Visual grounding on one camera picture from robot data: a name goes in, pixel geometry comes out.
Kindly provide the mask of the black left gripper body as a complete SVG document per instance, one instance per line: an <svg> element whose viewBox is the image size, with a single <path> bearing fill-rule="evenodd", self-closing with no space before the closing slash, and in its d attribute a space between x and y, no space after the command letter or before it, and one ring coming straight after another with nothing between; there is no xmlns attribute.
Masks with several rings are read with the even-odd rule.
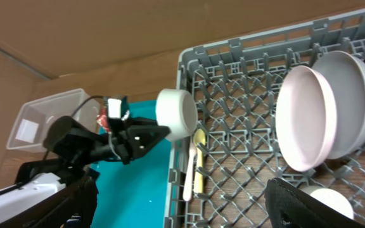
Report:
<svg viewBox="0 0 365 228"><path fill-rule="evenodd" d="M142 126L143 117L129 118L107 118L108 145L113 156L107 159L108 162L122 162L124 165L131 161L144 157L144 146L140 145L137 134L130 134L131 127Z"/></svg>

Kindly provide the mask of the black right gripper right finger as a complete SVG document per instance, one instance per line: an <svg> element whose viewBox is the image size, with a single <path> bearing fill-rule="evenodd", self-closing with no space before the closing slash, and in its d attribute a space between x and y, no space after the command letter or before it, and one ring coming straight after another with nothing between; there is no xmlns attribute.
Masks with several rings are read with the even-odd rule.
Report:
<svg viewBox="0 0 365 228"><path fill-rule="evenodd" d="M264 197L273 228L365 228L280 178L268 180Z"/></svg>

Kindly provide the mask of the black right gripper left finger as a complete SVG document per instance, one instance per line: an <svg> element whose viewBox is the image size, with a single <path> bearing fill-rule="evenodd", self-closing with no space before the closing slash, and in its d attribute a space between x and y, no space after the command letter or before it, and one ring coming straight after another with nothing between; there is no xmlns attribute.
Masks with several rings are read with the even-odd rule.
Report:
<svg viewBox="0 0 365 228"><path fill-rule="evenodd" d="M73 217L76 221L72 227L90 228L97 195L94 179L83 177L24 212L0 222L0 228L67 227L68 220Z"/></svg>

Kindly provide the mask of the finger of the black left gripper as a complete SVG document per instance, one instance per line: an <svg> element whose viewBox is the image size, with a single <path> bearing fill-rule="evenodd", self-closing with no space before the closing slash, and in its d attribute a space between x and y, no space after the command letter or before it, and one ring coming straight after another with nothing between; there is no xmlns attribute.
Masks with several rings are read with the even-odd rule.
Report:
<svg viewBox="0 0 365 228"><path fill-rule="evenodd" d="M156 120L137 117L128 121L128 142L132 158L144 157L161 140L170 134L167 126L158 125Z"/></svg>

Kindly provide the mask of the white paper napkin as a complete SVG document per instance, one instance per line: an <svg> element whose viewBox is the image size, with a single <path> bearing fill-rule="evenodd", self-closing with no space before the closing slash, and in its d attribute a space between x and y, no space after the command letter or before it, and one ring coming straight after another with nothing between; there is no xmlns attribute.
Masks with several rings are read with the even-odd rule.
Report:
<svg viewBox="0 0 365 228"><path fill-rule="evenodd" d="M125 114L122 116L121 120L122 120L122 121L126 121L126 120L129 118L129 116L130 116L130 111L129 111L129 110L127 110L127 111L125 112Z"/></svg>

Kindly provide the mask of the red snack wrapper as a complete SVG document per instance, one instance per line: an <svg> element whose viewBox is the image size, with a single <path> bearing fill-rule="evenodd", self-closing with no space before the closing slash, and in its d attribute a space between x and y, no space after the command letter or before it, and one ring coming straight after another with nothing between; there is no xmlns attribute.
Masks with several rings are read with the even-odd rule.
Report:
<svg viewBox="0 0 365 228"><path fill-rule="evenodd" d="M110 128L108 125L108 120L107 120L107 110L106 107L101 108L101 110L99 111L99 114L96 117L96 122L97 124L103 128L103 130L105 132L109 132Z"/></svg>

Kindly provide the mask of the white ceramic mug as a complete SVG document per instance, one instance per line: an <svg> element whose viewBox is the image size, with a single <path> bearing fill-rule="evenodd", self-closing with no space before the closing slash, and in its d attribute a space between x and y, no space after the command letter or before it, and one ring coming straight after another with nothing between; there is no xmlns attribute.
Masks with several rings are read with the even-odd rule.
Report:
<svg viewBox="0 0 365 228"><path fill-rule="evenodd" d="M307 186L300 190L342 215L354 220L354 210L352 205L348 199L338 191L320 186Z"/></svg>

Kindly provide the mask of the grey bowl of rice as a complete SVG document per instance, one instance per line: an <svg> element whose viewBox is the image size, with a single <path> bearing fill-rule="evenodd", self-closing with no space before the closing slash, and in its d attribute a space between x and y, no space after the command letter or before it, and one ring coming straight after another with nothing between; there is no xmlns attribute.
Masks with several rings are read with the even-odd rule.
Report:
<svg viewBox="0 0 365 228"><path fill-rule="evenodd" d="M170 133L165 137L166 140L178 141L194 133L198 121L198 110L188 91L161 90L157 96L155 111L158 125L170 129Z"/></svg>

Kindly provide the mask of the yellow plastic spoon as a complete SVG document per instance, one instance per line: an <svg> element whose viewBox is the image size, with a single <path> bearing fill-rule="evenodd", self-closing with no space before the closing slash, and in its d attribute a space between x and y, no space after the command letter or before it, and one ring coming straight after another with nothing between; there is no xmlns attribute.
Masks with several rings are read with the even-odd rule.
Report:
<svg viewBox="0 0 365 228"><path fill-rule="evenodd" d="M193 142L196 146L202 143L206 145L205 132L202 129L197 129L193 136ZM203 153L200 149L197 149L196 168L203 167ZM203 193L203 175L198 171L195 172L194 179L194 193Z"/></svg>

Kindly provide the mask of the pale pink plastic fork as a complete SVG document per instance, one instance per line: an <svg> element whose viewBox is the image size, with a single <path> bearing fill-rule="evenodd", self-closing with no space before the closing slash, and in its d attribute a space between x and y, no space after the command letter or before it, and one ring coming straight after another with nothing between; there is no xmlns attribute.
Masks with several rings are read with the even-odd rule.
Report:
<svg viewBox="0 0 365 228"><path fill-rule="evenodd" d="M197 147L196 144L191 141L189 144L189 158L188 158L188 165L186 170L186 177L184 181L184 190L183 190L183 200L186 202L189 202L192 199L192 193L193 193L193 165L194 165L194 159L197 154Z"/></svg>

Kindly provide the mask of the large white round plate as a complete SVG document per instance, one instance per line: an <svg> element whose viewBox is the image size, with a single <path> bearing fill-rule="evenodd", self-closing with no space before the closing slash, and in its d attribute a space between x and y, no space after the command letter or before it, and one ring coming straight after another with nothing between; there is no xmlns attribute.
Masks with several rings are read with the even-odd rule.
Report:
<svg viewBox="0 0 365 228"><path fill-rule="evenodd" d="M298 172L322 164L337 130L333 90L319 72L296 66L286 75L276 105L276 134L285 162Z"/></svg>

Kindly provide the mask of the grey round plate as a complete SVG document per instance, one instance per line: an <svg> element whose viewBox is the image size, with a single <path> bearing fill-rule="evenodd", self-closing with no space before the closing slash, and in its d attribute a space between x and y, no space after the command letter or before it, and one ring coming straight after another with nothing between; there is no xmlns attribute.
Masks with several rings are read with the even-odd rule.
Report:
<svg viewBox="0 0 365 228"><path fill-rule="evenodd" d="M335 97L337 130L328 158L338 159L365 142L365 62L345 51L331 51L312 69L325 77Z"/></svg>

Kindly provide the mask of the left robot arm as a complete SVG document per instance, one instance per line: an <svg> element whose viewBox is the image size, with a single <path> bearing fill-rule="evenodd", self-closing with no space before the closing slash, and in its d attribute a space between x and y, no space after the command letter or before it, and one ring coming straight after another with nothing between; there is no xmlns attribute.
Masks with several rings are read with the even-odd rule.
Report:
<svg viewBox="0 0 365 228"><path fill-rule="evenodd" d="M23 163L15 183L0 189L0 227L90 227L98 205L97 162L124 165L145 156L170 134L149 118L111 120L106 134L70 116L57 119L43 142L44 157Z"/></svg>

